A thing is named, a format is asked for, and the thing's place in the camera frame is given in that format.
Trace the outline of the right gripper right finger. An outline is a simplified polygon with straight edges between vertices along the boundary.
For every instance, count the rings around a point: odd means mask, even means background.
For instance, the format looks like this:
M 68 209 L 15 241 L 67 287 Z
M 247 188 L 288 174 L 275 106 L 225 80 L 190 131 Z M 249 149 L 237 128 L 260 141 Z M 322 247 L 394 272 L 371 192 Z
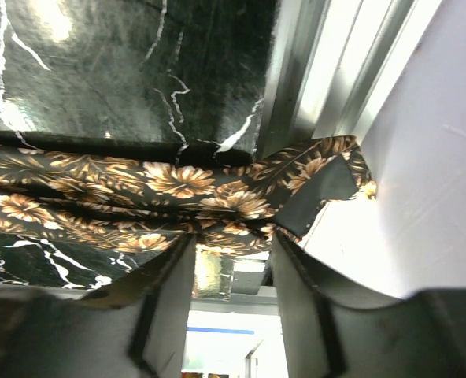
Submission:
M 466 288 L 364 287 L 282 232 L 272 275 L 291 377 L 466 377 Z

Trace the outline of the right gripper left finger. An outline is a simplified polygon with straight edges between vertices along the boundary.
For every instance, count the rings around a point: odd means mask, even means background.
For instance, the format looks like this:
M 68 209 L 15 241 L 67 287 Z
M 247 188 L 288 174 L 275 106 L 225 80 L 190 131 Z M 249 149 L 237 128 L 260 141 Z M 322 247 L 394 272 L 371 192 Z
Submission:
M 79 299 L 0 285 L 0 377 L 178 377 L 196 238 Z

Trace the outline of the brown floral patterned tie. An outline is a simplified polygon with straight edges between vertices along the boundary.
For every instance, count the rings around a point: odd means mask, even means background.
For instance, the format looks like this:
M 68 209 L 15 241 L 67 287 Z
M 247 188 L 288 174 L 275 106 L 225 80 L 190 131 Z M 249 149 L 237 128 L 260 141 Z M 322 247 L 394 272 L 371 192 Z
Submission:
M 0 144 L 0 233 L 121 253 L 165 250 L 194 234 L 211 254 L 255 254 L 275 233 L 301 240 L 330 202 L 375 195 L 352 136 L 218 169 Z

